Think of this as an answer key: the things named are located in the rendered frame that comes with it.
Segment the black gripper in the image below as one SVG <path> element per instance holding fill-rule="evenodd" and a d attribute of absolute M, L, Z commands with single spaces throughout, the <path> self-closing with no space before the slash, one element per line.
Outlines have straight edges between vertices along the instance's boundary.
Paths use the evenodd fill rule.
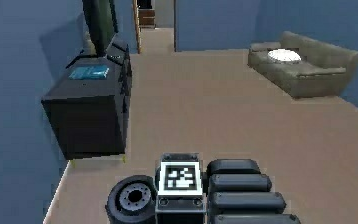
<path fill-rule="evenodd" d="M 157 191 L 151 176 L 133 175 L 110 191 L 105 211 L 110 224 L 155 224 Z"/>

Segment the black television cabinet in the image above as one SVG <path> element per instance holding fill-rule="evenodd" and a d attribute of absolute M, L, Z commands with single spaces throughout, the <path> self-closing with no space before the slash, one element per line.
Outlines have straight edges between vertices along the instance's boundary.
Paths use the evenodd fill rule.
<path fill-rule="evenodd" d="M 69 78 L 76 67 L 91 65 L 106 65 L 107 78 Z M 74 58 L 41 100 L 66 159 L 125 152 L 131 87 L 129 46 L 121 38 L 113 37 L 102 57 L 79 55 Z"/>

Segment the blue book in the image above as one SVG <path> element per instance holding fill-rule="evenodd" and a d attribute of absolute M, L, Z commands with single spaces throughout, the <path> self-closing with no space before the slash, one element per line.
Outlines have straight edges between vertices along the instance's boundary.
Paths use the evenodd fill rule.
<path fill-rule="evenodd" d="M 106 65 L 76 67 L 69 78 L 72 80 L 102 80 L 107 78 L 109 68 Z"/>

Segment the brown wooden room door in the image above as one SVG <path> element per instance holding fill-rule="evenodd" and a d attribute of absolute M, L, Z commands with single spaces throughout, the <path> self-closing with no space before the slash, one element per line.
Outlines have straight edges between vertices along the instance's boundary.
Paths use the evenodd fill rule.
<path fill-rule="evenodd" d="M 135 36 L 136 36 L 136 45 L 137 52 L 141 54 L 141 36 L 140 36 L 140 25 L 139 25 L 139 7 L 137 4 L 137 0 L 132 0 L 133 7 L 133 18 L 134 18 L 134 28 L 135 28 Z"/>

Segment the black television set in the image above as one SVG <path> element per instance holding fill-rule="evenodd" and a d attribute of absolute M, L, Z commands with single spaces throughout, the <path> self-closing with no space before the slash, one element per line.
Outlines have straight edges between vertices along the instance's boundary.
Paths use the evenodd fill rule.
<path fill-rule="evenodd" d="M 85 21 L 96 54 L 104 56 L 118 32 L 114 0 L 82 0 Z"/>

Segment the brown wooden cupboard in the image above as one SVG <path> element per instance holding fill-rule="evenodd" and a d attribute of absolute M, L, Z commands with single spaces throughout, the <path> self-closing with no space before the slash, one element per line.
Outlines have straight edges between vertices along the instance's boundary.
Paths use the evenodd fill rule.
<path fill-rule="evenodd" d="M 139 25 L 143 28 L 155 28 L 155 10 L 139 9 L 138 10 Z"/>

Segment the white round cushion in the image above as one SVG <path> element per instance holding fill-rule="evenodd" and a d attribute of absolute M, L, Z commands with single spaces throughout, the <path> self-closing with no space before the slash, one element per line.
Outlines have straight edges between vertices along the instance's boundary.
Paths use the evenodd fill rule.
<path fill-rule="evenodd" d="M 276 63 L 298 63 L 302 60 L 301 56 L 288 49 L 275 49 L 271 50 L 267 54 L 268 58 Z"/>

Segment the olive green sofa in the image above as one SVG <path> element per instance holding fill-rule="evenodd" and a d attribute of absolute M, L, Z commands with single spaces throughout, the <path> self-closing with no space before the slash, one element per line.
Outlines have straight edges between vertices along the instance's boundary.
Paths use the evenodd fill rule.
<path fill-rule="evenodd" d="M 271 50 L 296 52 L 300 62 L 274 62 Z M 293 98 L 338 96 L 353 78 L 358 51 L 284 31 L 277 42 L 252 43 L 247 65 Z"/>

